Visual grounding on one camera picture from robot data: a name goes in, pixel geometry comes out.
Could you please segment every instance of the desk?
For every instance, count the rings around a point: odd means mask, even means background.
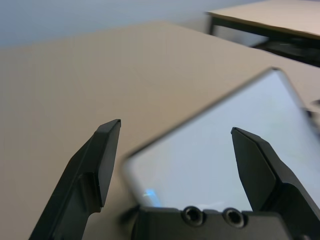
[[[306,0],[267,0],[214,10],[208,12],[208,33],[213,35],[215,26],[223,26],[284,42],[299,38],[319,48],[319,11],[319,2]]]
[[[116,223],[135,204],[119,177],[124,154],[270,66],[312,108],[319,68],[165,22],[0,49],[0,239],[29,237],[71,156],[116,118],[105,208],[83,239],[128,239]]]

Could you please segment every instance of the beige tabletop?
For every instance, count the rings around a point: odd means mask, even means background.
[[[0,49],[0,239],[29,237],[70,157],[113,119],[117,161],[83,239],[128,239],[122,156],[271,66],[307,105],[320,97],[319,68],[165,22]]]
[[[214,17],[320,39],[320,2],[267,0],[209,11]]]

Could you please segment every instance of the black table leg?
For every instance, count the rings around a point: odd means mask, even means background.
[[[215,29],[216,29],[215,18],[213,16],[211,16],[210,21],[209,21],[208,34],[215,35]]]

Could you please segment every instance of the smartphone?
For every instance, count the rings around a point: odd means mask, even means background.
[[[139,204],[250,211],[238,175],[232,127],[268,141],[320,207],[320,142],[302,101],[277,68],[130,154],[122,170]]]

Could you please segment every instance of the wall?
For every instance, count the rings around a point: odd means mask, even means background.
[[[0,47],[94,32],[146,21],[166,20],[205,32],[206,11],[257,0],[3,0]],[[252,37],[222,31],[240,43]]]

